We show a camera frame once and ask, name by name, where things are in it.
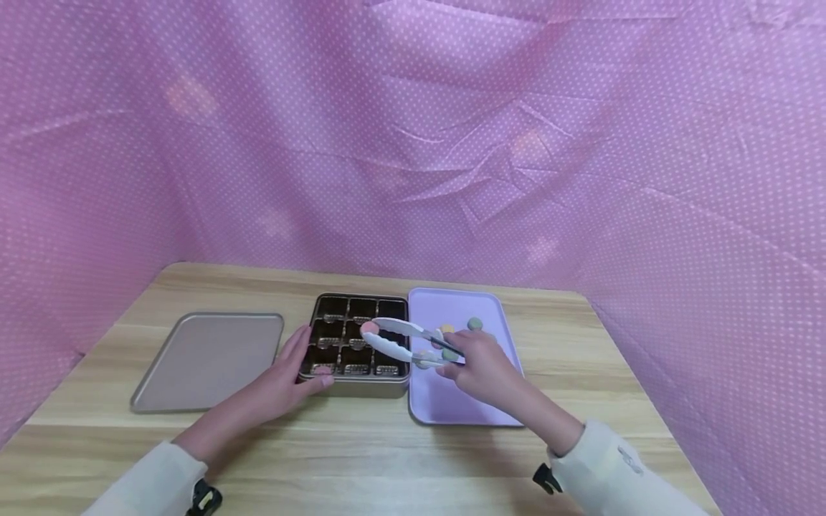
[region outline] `hand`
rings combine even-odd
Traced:
[[[445,334],[444,338],[464,353],[465,365],[447,364],[436,372],[455,381],[459,389],[482,403],[513,415],[527,381],[500,345],[482,331],[464,329]]]
[[[447,364],[437,373],[533,430],[557,457],[577,444],[582,423],[525,380],[490,335],[465,329],[444,337],[464,353],[465,365]]]
[[[294,409],[307,396],[333,385],[332,376],[296,384],[298,369],[310,345],[310,327],[302,326],[284,344],[273,365],[249,385],[222,401],[178,435],[179,445],[201,462],[212,462],[226,445]]]
[[[333,385],[330,375],[296,383],[298,369],[310,345],[310,333],[310,326],[299,328],[284,344],[273,365],[237,393],[253,426],[281,417],[306,397]]]

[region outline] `purple tray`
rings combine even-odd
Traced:
[[[478,317],[484,330],[495,335],[496,341],[519,372],[522,365],[510,338],[508,322],[502,304],[492,294],[472,291],[450,291],[439,288],[415,288],[407,296],[410,321],[425,329],[437,329],[451,324],[456,331],[467,328],[471,317]],[[413,351],[432,349],[422,338],[411,339]],[[474,400],[456,385],[436,374],[433,369],[412,367],[410,411],[423,424],[478,424],[485,426],[522,426],[508,414]]]

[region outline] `pink backdrop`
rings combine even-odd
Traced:
[[[0,443],[238,263],[582,292],[726,514],[826,506],[826,3],[2,5]]]

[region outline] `left hand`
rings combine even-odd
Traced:
[[[302,326],[284,344],[273,365],[237,393],[253,426],[280,418],[306,397],[333,385],[332,375],[296,383],[298,369],[310,345],[310,326]]]
[[[284,344],[269,369],[206,412],[173,443],[209,464],[232,439],[283,416],[307,396],[333,385],[331,375],[316,376],[296,384],[298,370],[310,345],[310,332],[309,326],[299,328]]]

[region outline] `white tongs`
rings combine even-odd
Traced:
[[[393,319],[390,317],[377,317],[376,319],[373,319],[373,323],[375,323],[379,329],[393,332],[394,334],[405,335],[406,337],[423,338],[424,340],[435,343],[441,348],[449,349],[460,357],[464,356],[464,353],[444,340],[444,336],[439,330],[431,332],[422,328],[418,324],[413,324],[405,320]],[[381,354],[387,355],[390,358],[395,358],[396,360],[400,360],[402,362],[414,363],[416,366],[424,369],[430,367],[440,367],[444,364],[451,363],[451,361],[444,360],[437,353],[432,351],[413,353],[410,349],[404,348],[398,343],[388,340],[375,333],[362,331],[362,338],[364,339],[364,342],[370,344],[373,349]]]

